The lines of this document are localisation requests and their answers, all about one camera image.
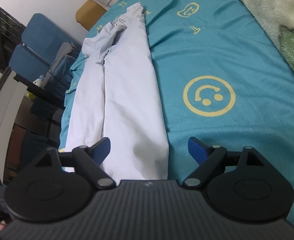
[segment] silver screw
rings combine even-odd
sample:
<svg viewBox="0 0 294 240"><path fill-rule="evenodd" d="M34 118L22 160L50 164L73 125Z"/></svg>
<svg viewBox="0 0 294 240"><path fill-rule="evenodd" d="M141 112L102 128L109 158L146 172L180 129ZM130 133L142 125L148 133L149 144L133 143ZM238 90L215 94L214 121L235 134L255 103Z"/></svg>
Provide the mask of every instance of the silver screw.
<svg viewBox="0 0 294 240"><path fill-rule="evenodd" d="M195 186L198 186L200 184L200 180L196 179L196 178L189 178L189 179L185 180L185 184L188 187L195 187Z"/></svg>
<svg viewBox="0 0 294 240"><path fill-rule="evenodd" d="M99 179L97 183L100 187L109 187L110 185L114 183L114 181L109 178L103 178L103 179Z"/></svg>

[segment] yellow circle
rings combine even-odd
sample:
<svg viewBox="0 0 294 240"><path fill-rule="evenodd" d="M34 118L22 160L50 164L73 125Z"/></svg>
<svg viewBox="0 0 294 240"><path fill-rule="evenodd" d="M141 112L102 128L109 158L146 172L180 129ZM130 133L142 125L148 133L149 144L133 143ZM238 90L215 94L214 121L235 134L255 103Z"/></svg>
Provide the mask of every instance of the yellow circle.
<svg viewBox="0 0 294 240"><path fill-rule="evenodd" d="M215 100L217 101L222 101L224 99L224 97L221 94L216 94L214 95Z"/></svg>
<svg viewBox="0 0 294 240"><path fill-rule="evenodd" d="M187 96L188 90L190 89L191 85L193 85L195 82L202 80L202 79L213 79L213 80L219 81L228 89L228 91L230 93L230 101L225 108L218 110L218 111L206 112L206 111L198 110L197 108L195 108L191 105L191 103L188 100L188 96ZM214 117L214 116L220 116L220 115L226 114L229 110L231 110L235 104L236 95L235 95L234 90L230 86L230 84L228 84L225 80L222 80L221 78L217 78L214 76L201 76L201 77L196 77L188 82L188 84L184 88L183 100L184 100L185 105L188 107L188 109L191 110L192 112L194 112L195 114L199 114L201 116L206 116L206 117Z"/></svg>
<svg viewBox="0 0 294 240"><path fill-rule="evenodd" d="M202 103L204 106L210 106L211 101L209 99L205 98Z"/></svg>

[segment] logo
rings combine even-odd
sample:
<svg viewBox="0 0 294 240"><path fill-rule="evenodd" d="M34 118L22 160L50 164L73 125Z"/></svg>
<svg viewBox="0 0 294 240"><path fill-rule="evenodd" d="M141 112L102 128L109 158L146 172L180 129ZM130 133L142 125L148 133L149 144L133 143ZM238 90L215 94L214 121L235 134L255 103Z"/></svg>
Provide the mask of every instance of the logo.
<svg viewBox="0 0 294 240"><path fill-rule="evenodd" d="M191 87L192 90L195 89L194 94L189 92ZM211 90L211 93L205 95L208 98L202 95L206 90ZM231 110L235 104L236 95L225 80L214 76L201 76L188 82L183 92L183 100L188 109L195 114L214 117L226 114Z"/></svg>
<svg viewBox="0 0 294 240"><path fill-rule="evenodd" d="M187 18L191 16L192 14L196 13L199 10L199 4L192 2L184 8L184 10L181 10L177 12L177 15L180 17Z"/></svg>

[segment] bed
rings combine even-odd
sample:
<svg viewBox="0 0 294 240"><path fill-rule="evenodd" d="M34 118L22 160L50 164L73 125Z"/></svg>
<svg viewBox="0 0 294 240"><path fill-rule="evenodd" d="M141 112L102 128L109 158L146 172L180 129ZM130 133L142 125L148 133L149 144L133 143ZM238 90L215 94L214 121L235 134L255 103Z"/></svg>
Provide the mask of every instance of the bed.
<svg viewBox="0 0 294 240"><path fill-rule="evenodd" d="M198 164L188 138L238 151L254 146L294 187L294 72L239 0L120 0L90 29L141 2L169 142L168 178ZM70 71L60 150L66 144L81 53ZM294 225L294 204L288 216Z"/></svg>

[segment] folded white garment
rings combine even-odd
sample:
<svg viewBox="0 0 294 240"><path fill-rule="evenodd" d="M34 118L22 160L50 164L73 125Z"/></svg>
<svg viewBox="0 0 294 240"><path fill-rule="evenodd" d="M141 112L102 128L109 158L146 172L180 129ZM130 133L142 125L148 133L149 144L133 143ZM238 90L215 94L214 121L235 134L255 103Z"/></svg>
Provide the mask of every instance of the folded white garment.
<svg viewBox="0 0 294 240"><path fill-rule="evenodd" d="M66 151L102 137L111 152L102 164L122 179L167 179L168 141L143 7L136 3L82 48L87 57L71 110Z"/></svg>

